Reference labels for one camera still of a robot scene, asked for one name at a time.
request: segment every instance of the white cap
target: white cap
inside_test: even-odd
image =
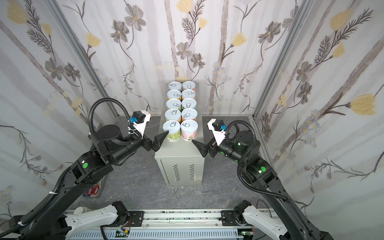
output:
[[[193,108],[185,108],[181,112],[181,116],[185,119],[195,119],[197,118],[197,111]]]
[[[183,83],[184,89],[195,89],[195,87],[196,87],[196,83],[194,83],[192,81],[187,81],[187,82]]]
[[[165,118],[168,120],[179,120],[181,117],[181,112],[178,109],[168,109],[165,114]]]
[[[166,121],[163,124],[163,131],[169,131],[169,133],[176,133],[178,130],[180,130],[180,123],[175,120],[169,120]]]
[[[197,130],[198,124],[194,120],[185,120],[184,122],[181,123],[180,128],[184,132],[192,133]]]
[[[169,98],[179,98],[181,96],[181,92],[179,90],[169,90],[167,93],[167,97]]]
[[[181,83],[180,82],[171,82],[168,84],[169,90],[181,90]]]
[[[181,105],[183,106],[183,108],[195,108],[197,102],[193,98],[186,98],[181,102]]]
[[[194,98],[196,93],[195,91],[193,90],[190,90],[190,89],[187,89],[187,90],[184,90],[181,95],[184,97],[184,98]]]
[[[173,99],[169,99],[167,102],[166,102],[166,105],[167,105],[167,108],[171,109],[171,108],[179,108],[181,106],[181,101],[178,100],[177,98],[173,98]]]

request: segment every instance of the tin can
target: tin can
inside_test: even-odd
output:
[[[196,92],[193,91],[193,90],[190,90],[190,89],[184,90],[181,93],[181,99],[184,100],[184,99],[187,99],[187,98],[193,98],[193,99],[196,100]]]
[[[190,89],[190,90],[194,90],[196,89],[196,83],[192,82],[192,81],[187,81],[187,82],[184,82],[183,83],[183,91],[184,90],[187,90],[187,89]]]
[[[185,141],[192,141],[197,138],[198,124],[194,120],[185,120],[181,123],[181,136]]]
[[[197,111],[193,108],[185,108],[181,112],[181,121],[195,120],[197,122]]]
[[[181,101],[181,92],[179,90],[169,90],[167,92],[168,100],[170,99],[178,99]]]
[[[181,137],[180,123],[178,121],[166,121],[163,124],[163,131],[169,131],[167,141],[176,142]]]
[[[193,98],[186,98],[181,102],[181,107],[184,110],[185,108],[196,109],[197,102]]]
[[[168,109],[165,114],[165,118],[167,121],[178,121],[181,123],[181,112],[178,109]]]
[[[167,109],[178,109],[180,111],[182,110],[181,101],[178,99],[169,99],[166,102],[166,106],[167,106]]]
[[[179,90],[182,91],[182,84],[180,82],[171,82],[168,84],[169,90]]]

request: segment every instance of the robotic arm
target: robotic arm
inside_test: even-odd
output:
[[[249,130],[239,131],[238,124],[245,125]],[[229,138],[232,126],[236,128],[236,134]],[[226,126],[222,120],[211,119],[208,128],[214,134],[208,144],[192,140],[201,155],[205,157],[209,153],[215,157],[221,153],[235,161],[239,180],[248,189],[264,194],[283,222],[274,221],[243,201],[234,208],[237,224],[254,225],[275,240],[333,240],[328,232],[320,231],[307,219],[284,189],[277,173],[259,156],[260,143],[249,123],[236,120]]]
[[[129,123],[129,135],[123,137],[116,125],[103,126],[94,131],[93,113],[96,107],[105,101],[116,103],[124,111]],[[147,151],[159,150],[168,131],[155,136],[151,141],[144,135],[146,123],[150,119],[147,111],[136,111],[130,118],[125,107],[117,100],[103,98],[96,101],[89,111],[88,125],[92,140],[91,149],[81,155],[59,177],[55,188],[33,210],[24,216],[14,216],[9,220],[10,229],[0,233],[0,238],[16,232],[19,240],[66,239],[79,229],[89,229],[89,222],[81,215],[64,216],[64,211],[86,190],[113,171],[112,165],[120,166],[131,157],[138,148]],[[122,202],[114,202],[105,209],[86,213],[86,218],[101,218],[99,225],[122,225],[127,219],[127,209]],[[82,226],[74,231],[74,226]]]

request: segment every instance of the wall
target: wall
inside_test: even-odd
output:
[[[130,112],[161,113],[166,83],[193,80],[203,114],[238,115],[254,112],[301,1],[58,3],[107,92]]]
[[[101,96],[43,1],[0,2],[0,228],[30,211],[89,150]],[[113,123],[100,105],[95,126]]]
[[[257,121],[284,187],[334,239],[382,239],[384,2],[315,1]]]

